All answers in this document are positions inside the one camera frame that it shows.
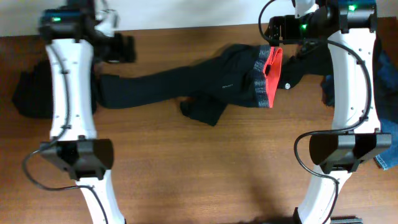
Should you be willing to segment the black pants with red waistband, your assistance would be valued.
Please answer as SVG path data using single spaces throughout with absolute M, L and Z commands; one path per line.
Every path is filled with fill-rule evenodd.
M 100 75 L 97 99 L 107 109 L 125 109 L 183 97 L 182 114 L 215 126 L 228 105 L 272 108 L 283 50 L 233 44 L 196 65 L 137 78 Z

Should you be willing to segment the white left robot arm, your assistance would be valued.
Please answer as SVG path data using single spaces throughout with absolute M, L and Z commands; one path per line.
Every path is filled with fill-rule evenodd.
M 125 223 L 113 190 L 114 148 L 99 139 L 93 119 L 95 58 L 103 58 L 116 40 L 118 14 L 106 1 L 67 1 L 46 9 L 39 34 L 52 72 L 53 115 L 50 141 L 38 153 L 75 181 L 93 223 Z

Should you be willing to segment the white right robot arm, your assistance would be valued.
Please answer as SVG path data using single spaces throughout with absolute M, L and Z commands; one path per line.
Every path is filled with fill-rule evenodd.
M 314 167 L 293 223 L 333 223 L 332 213 L 345 182 L 358 167 L 389 148 L 374 101 L 375 1 L 296 0 L 291 16 L 273 17 L 262 37 L 271 45 L 322 43 L 333 65 L 335 107 L 329 130 L 310 131 Z

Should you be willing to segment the black garment with button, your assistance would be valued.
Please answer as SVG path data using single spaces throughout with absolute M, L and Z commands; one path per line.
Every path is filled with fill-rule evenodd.
M 333 74 L 333 64 L 327 45 L 301 46 L 296 55 L 281 68 L 278 89 L 295 87 L 304 75 L 327 76 Z

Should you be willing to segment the black folded cloth pile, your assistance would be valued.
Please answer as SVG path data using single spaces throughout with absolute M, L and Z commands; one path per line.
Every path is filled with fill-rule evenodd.
M 40 61 L 30 72 L 21 72 L 12 103 L 22 116 L 52 119 L 52 72 L 49 60 Z

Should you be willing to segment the blue denim jeans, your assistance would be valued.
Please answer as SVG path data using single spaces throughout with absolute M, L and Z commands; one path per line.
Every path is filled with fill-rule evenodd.
M 381 130 L 392 135 L 389 149 L 375 157 L 376 164 L 383 170 L 397 166 L 397 68 L 382 51 L 379 54 L 374 73 L 374 97 Z

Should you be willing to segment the black metal rail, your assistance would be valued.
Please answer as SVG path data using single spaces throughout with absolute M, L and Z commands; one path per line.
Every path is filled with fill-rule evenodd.
M 334 217 L 330 224 L 363 224 L 363 219 L 358 217 Z

